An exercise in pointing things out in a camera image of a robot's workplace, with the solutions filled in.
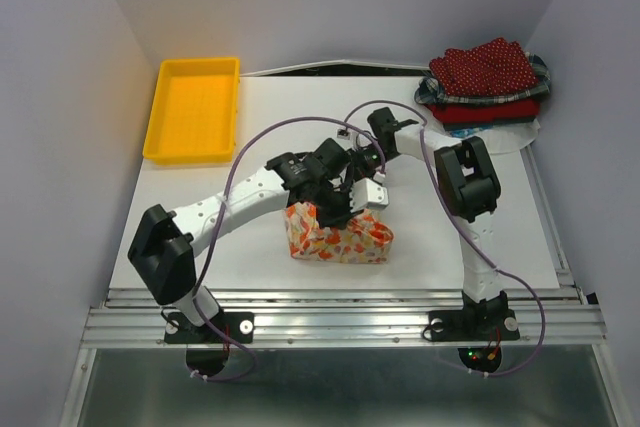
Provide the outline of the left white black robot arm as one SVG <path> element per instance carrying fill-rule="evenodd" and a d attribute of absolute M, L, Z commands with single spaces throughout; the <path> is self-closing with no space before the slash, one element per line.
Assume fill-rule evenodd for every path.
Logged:
<path fill-rule="evenodd" d="M 351 217 L 349 194 L 333 184 L 353 154 L 332 139 L 305 154 L 286 152 L 256 173 L 191 205 L 142 215 L 128 260 L 160 306 L 177 309 L 199 340 L 215 339 L 222 308 L 196 272 L 202 252 L 211 258 L 217 240 L 259 217 L 295 203 L 313 203 L 323 220 L 342 226 Z"/>

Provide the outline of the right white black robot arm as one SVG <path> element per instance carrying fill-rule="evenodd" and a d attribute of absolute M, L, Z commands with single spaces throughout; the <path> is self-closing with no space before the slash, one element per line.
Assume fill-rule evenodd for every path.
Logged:
<path fill-rule="evenodd" d="M 462 307 L 430 311 L 425 340 L 517 340 L 518 328 L 509 326 L 517 322 L 500 279 L 502 272 L 489 258 L 493 214 L 502 189 L 484 142 L 478 137 L 454 139 L 428 129 L 424 122 L 400 121 L 388 107 L 373 111 L 367 122 L 372 136 L 368 144 L 351 128 L 342 133 L 351 143 L 356 177 L 372 178 L 400 156 L 424 161 L 438 200 L 459 236 Z"/>

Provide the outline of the folded red skirt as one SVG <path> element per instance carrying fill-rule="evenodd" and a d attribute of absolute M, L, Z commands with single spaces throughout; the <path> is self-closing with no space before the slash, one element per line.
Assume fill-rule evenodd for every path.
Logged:
<path fill-rule="evenodd" d="M 427 104 L 426 108 L 446 130 L 490 127 L 531 122 L 540 111 L 533 99 L 494 105 Z"/>

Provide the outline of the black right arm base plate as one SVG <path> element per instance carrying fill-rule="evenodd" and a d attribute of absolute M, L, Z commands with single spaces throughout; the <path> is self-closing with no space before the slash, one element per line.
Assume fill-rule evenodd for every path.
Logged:
<path fill-rule="evenodd" d="M 422 338 L 429 342 L 488 342 L 520 339 L 518 322 L 513 310 L 481 318 L 464 309 L 428 312 L 428 322 Z"/>

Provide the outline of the navy white plaid skirt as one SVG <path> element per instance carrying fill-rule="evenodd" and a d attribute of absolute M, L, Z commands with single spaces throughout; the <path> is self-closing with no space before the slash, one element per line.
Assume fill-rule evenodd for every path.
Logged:
<path fill-rule="evenodd" d="M 495 96 L 454 96 L 446 94 L 436 77 L 428 72 L 419 82 L 414 94 L 414 100 L 421 105 L 453 105 L 464 106 L 489 106 L 516 102 L 527 98 L 545 96 L 551 92 L 551 75 L 546 63 L 538 55 L 525 51 L 524 55 L 529 62 L 537 83 L 528 89 L 513 93 Z"/>

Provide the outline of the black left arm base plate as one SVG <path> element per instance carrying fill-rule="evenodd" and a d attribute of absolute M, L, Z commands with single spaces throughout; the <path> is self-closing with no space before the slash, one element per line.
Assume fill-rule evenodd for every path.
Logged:
<path fill-rule="evenodd" d="M 194 326 L 179 311 L 160 312 L 165 321 L 163 341 L 169 345 L 222 344 L 224 340 L 207 324 Z M 242 344 L 253 342 L 254 314 L 252 312 L 219 313 L 210 322 L 221 332 Z"/>

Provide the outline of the dark red polka dot skirt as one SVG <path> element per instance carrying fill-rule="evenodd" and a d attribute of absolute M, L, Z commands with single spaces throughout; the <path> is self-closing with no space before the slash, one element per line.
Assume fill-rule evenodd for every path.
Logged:
<path fill-rule="evenodd" d="M 459 97 L 515 94 L 537 83 L 521 45 L 502 37 L 468 50 L 449 48 L 429 69 L 446 94 Z"/>

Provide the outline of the yellow plastic bin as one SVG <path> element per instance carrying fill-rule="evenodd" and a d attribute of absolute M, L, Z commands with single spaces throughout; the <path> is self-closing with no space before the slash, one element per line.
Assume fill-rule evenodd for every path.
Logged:
<path fill-rule="evenodd" d="M 161 62 L 143 146 L 159 165 L 222 164 L 235 149 L 240 60 Z"/>

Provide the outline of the aluminium table frame rail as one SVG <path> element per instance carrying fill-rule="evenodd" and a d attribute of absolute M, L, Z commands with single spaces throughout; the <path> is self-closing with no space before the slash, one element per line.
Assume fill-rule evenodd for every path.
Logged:
<path fill-rule="evenodd" d="M 576 287 L 550 226 L 527 153 L 497 156 L 503 193 L 494 222 L 495 261 L 519 324 L 519 344 L 600 344 L 600 309 Z M 216 246 L 207 286 L 228 312 L 254 316 L 254 348 L 420 347 L 433 310 L 461 305 L 458 238 L 421 162 L 390 169 L 384 219 L 395 233 L 379 266 L 292 259 L 280 215 L 264 216 Z"/>

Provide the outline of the orange floral white skirt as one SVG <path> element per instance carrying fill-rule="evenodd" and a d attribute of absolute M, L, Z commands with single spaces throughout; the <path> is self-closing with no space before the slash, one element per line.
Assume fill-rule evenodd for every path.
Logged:
<path fill-rule="evenodd" d="M 290 256 L 297 260 L 342 263 L 386 263 L 394 241 L 393 231 L 380 215 L 365 209 L 342 229 L 321 227 L 317 208 L 297 203 L 284 211 Z"/>

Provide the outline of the white blue patterned skirt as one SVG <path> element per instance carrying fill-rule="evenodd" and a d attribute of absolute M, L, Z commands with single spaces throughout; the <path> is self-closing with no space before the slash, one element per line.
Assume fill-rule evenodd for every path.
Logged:
<path fill-rule="evenodd" d="M 503 155 L 519 152 L 530 145 L 538 136 L 540 123 L 531 122 L 490 127 L 475 127 L 449 131 L 448 134 L 459 139 L 477 136 L 481 138 L 491 155 Z"/>

